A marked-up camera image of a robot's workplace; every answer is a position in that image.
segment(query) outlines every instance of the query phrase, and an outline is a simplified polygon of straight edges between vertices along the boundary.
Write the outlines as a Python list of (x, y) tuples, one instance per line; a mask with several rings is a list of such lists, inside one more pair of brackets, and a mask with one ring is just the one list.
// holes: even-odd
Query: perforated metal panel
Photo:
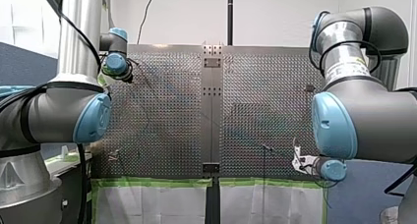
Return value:
[(322, 87), (307, 49), (221, 52), (221, 67), (210, 69), (202, 46), (130, 46), (140, 67), (133, 84), (112, 87), (111, 127), (92, 174), (200, 178), (203, 162), (219, 157), (222, 177), (302, 179), (291, 166), (292, 141), (303, 154), (318, 154), (310, 104)]
[(306, 86), (323, 83), (307, 49), (225, 47), (223, 55), (221, 176), (301, 177), (291, 166), (293, 140), (318, 154), (310, 113), (318, 91)]
[(111, 88), (95, 177), (201, 177), (201, 47), (130, 46), (132, 84)]

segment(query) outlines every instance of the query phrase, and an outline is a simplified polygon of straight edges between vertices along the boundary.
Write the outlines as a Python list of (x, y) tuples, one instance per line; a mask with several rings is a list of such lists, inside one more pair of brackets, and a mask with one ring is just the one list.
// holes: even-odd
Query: black pole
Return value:
[(233, 0), (227, 0), (227, 45), (233, 45)]

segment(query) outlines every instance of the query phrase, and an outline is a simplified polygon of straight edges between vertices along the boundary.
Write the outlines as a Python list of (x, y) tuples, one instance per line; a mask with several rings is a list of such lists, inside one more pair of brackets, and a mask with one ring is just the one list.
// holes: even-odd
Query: black cable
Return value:
[(313, 60), (313, 45), (314, 45), (314, 39), (316, 38), (317, 35), (317, 31), (318, 31), (318, 27), (320, 24), (320, 20), (322, 19), (322, 17), (324, 15), (330, 14), (329, 11), (321, 11), (319, 13), (319, 15), (317, 16), (316, 22), (313, 25), (313, 33), (312, 33), (312, 38), (310, 40), (310, 48), (309, 48), (309, 59), (310, 59), (310, 63), (313, 65), (313, 67), (317, 70), (320, 70), (319, 67), (317, 66), (316, 62), (314, 62)]
[(4, 98), (2, 101), (0, 101), (0, 113), (8, 106), (10, 106), (11, 104), (13, 104), (14, 102), (16, 102), (19, 99), (23, 99), (25, 97), (27, 98), (32, 98), (35, 95), (41, 93), (42, 91), (44, 91), (44, 87), (47, 84), (41, 84), (35, 88), (29, 88), (29, 89), (25, 89), (22, 91), (19, 91), (15, 94), (12, 94), (6, 98)]
[(348, 43), (359, 43), (361, 45), (366, 45), (368, 47), (371, 47), (372, 49), (375, 50), (375, 52), (377, 52), (377, 64), (374, 66), (374, 68), (371, 69), (370, 73), (374, 73), (381, 65), (381, 62), (383, 61), (383, 57), (381, 55), (380, 50), (377, 48), (377, 46), (375, 46), (373, 43), (365, 41), (365, 40), (344, 40), (341, 42), (338, 42), (334, 45), (332, 45), (331, 47), (329, 47), (325, 52), (323, 52), (322, 57), (320, 58), (320, 64), (319, 64), (319, 71), (322, 73), (322, 75), (324, 75), (324, 71), (325, 69), (323, 68), (323, 61), (325, 60), (326, 55), (331, 52), (332, 49), (344, 45), (344, 44), (348, 44)]
[(92, 45), (91, 41), (89, 41), (89, 38), (79, 28), (77, 28), (77, 26), (66, 15), (64, 15), (61, 11), (58, 11), (58, 14), (61, 18), (64, 18), (64, 20), (67, 21), (67, 23), (71, 27), (73, 27), (73, 29), (76, 30), (77, 33), (83, 38), (85, 44), (87, 45), (87, 47), (91, 51), (92, 55), (94, 56), (95, 61), (97, 63), (97, 68), (99, 69), (101, 67), (100, 57), (98, 56), (98, 52), (94, 48), (94, 45)]
[(395, 91), (398, 91), (398, 92), (415, 91), (415, 92), (417, 92), (417, 87), (400, 88), (400, 89), (396, 89)]
[(149, 1), (148, 1), (148, 4), (147, 4), (147, 7), (145, 8), (145, 15), (144, 15), (144, 19), (142, 20), (141, 27), (139, 28), (138, 41), (136, 42), (136, 44), (139, 44), (139, 41), (141, 40), (142, 27), (144, 26), (145, 21), (147, 20), (147, 16), (148, 16), (148, 8), (149, 8), (149, 5), (150, 5), (150, 3), (151, 3), (151, 2), (152, 2), (152, 0), (149, 0)]
[(77, 143), (77, 148), (80, 154), (80, 165), (81, 165), (81, 205), (80, 212), (78, 217), (78, 224), (84, 223), (84, 217), (86, 214), (87, 206), (87, 163), (86, 163), (86, 153), (84, 151), (84, 146), (81, 143)]
[(395, 182), (393, 182), (389, 187), (384, 190), (384, 193), (391, 196), (404, 196), (404, 194), (393, 193), (392, 191), (405, 182), (413, 173), (417, 171), (417, 163), (414, 162), (413, 166), (408, 169), (401, 177), (399, 177)]

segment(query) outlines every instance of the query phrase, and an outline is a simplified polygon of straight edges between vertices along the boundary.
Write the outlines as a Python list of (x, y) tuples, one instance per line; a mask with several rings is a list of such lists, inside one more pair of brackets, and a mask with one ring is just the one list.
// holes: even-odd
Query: blue joint cap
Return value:
[(111, 53), (107, 56), (103, 71), (104, 74), (119, 76), (124, 74), (127, 68), (125, 57), (119, 53)]
[(122, 37), (123, 39), (125, 39), (126, 41), (128, 41), (128, 33), (121, 28), (111, 28), (109, 33), (118, 35), (118, 36)]
[(346, 164), (339, 160), (329, 160), (322, 165), (320, 173), (326, 180), (341, 182), (346, 178), (346, 170)]
[(336, 96), (330, 92), (316, 94), (312, 118), (314, 136), (321, 154), (342, 159), (356, 156), (356, 130), (349, 113)]
[(34, 88), (32, 85), (1, 85), (0, 86), (0, 98), (7, 97), (11, 94), (18, 93), (19, 91)]
[(84, 108), (76, 127), (73, 140), (76, 143), (100, 140), (110, 122), (111, 102), (107, 94), (97, 94)]

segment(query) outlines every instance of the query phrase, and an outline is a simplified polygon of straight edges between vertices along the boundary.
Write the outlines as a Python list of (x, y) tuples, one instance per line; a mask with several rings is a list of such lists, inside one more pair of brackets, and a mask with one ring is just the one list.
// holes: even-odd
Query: white wall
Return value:
[(57, 57), (58, 17), (46, 0), (0, 0), (0, 41)]
[[(128, 31), (131, 43), (147, 2), (111, 0), (114, 23)], [(234, 0), (234, 44), (307, 46), (321, 10), (337, 11), (338, 0)], [(141, 43), (217, 44), (226, 38), (227, 0), (153, 0)]]
[[(227, 0), (153, 0), (142, 44), (225, 42)], [(148, 0), (111, 0), (115, 26), (125, 28), (136, 43)]]
[[(410, 37), (415, 35), (415, 30), (412, 32), (412, 20), (417, 19), (417, 17), (413, 18), (413, 0), (340, 0), (341, 12), (367, 6), (384, 6), (394, 10), (407, 25)], [(410, 46), (408, 53), (401, 59), (397, 87), (406, 87), (408, 85), (417, 84), (417, 82), (413, 82), (413, 75), (410, 75), (410, 72), (412, 72), (415, 67), (415, 65), (410, 62), (410, 53), (414, 53), (415, 50), (415, 47)]]
[(338, 0), (234, 0), (234, 44), (309, 46), (311, 26), (322, 10), (338, 11)]
[[(137, 41), (147, 2), (111, 0), (114, 24), (128, 31), (130, 43)], [(308, 46), (311, 23), (321, 10), (337, 12), (385, 6), (400, 15), (410, 31), (411, 54), (402, 58), (397, 86), (416, 85), (415, 3), (415, 0), (234, 0), (234, 44)], [(226, 43), (226, 26), (227, 0), (153, 0), (141, 43)], [(56, 57), (58, 18), (45, 0), (0, 0), (0, 41)]]

